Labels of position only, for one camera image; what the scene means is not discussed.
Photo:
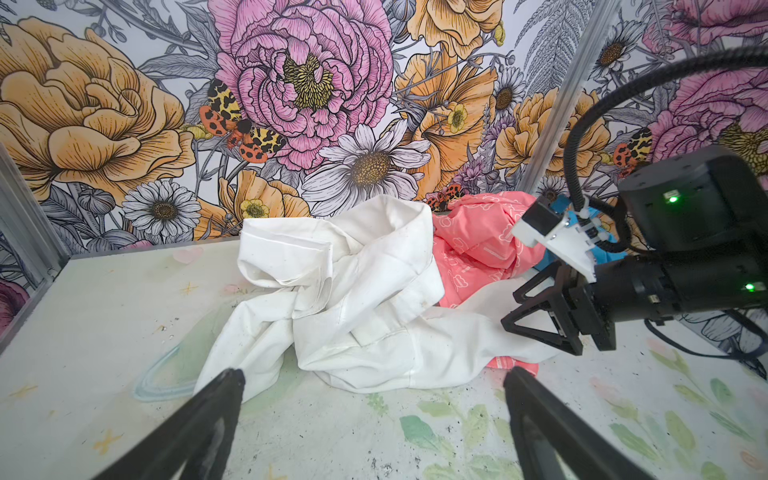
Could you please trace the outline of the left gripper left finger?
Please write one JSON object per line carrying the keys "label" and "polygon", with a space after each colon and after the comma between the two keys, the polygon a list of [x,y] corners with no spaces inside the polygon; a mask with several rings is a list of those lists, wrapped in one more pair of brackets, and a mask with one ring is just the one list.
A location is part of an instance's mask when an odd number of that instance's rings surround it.
{"label": "left gripper left finger", "polygon": [[221,479],[235,437],[245,387],[226,369],[99,479]]}

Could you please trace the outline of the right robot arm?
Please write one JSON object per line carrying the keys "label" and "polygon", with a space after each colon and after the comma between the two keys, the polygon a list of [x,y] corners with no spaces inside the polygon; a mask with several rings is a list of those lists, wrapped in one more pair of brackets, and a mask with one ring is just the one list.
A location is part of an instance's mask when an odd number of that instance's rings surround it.
{"label": "right robot arm", "polygon": [[620,184],[613,213],[636,222],[649,253],[599,264],[595,240],[547,199],[523,214],[514,233],[556,259],[515,291],[506,331],[578,355],[586,336],[614,349],[620,322],[657,332],[721,311],[760,339],[744,359],[766,353],[767,333],[747,311],[767,305],[767,196],[743,159],[710,146],[646,166]]}

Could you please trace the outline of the pink patterned cloth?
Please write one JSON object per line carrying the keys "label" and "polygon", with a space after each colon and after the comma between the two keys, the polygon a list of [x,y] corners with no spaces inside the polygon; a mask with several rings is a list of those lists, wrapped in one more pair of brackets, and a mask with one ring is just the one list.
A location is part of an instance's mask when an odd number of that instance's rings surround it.
{"label": "pink patterned cloth", "polygon": [[500,323],[519,307],[515,291],[544,256],[515,225],[534,204],[524,192],[464,196],[433,218],[433,256],[444,295],[409,327],[423,370],[415,382],[465,383],[485,368],[519,367],[532,375],[552,349],[505,332]]}

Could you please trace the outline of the white cloth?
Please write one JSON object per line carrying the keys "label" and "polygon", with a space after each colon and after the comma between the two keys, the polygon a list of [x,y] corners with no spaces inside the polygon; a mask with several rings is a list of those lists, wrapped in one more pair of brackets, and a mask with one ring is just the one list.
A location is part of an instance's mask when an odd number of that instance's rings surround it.
{"label": "white cloth", "polygon": [[439,306],[445,289],[423,204],[378,196],[330,219],[248,219],[239,240],[238,268],[259,293],[232,312],[199,387],[238,369],[251,399],[276,383],[288,349],[300,369],[354,393],[455,387],[497,357],[555,355],[502,327],[518,280]]}

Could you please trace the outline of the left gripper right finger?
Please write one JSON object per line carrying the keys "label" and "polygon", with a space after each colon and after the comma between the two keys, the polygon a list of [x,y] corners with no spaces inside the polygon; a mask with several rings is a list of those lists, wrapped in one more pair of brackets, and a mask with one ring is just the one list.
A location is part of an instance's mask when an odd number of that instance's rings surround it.
{"label": "left gripper right finger", "polygon": [[504,379],[510,431],[525,479],[649,479],[530,372],[515,367]]}

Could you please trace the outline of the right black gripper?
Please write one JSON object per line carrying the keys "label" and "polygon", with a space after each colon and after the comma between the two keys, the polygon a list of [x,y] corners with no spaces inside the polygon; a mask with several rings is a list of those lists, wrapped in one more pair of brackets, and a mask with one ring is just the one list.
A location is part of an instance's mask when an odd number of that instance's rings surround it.
{"label": "right black gripper", "polygon": [[[562,274],[565,274],[564,295],[544,293],[552,287],[561,287],[559,276]],[[596,299],[593,285],[561,260],[538,270],[515,290],[513,296],[520,306],[501,319],[505,331],[574,356],[583,354],[580,334],[591,337],[599,351],[616,349],[614,322],[608,319]],[[555,332],[522,324],[524,318],[535,313],[546,313]]]}

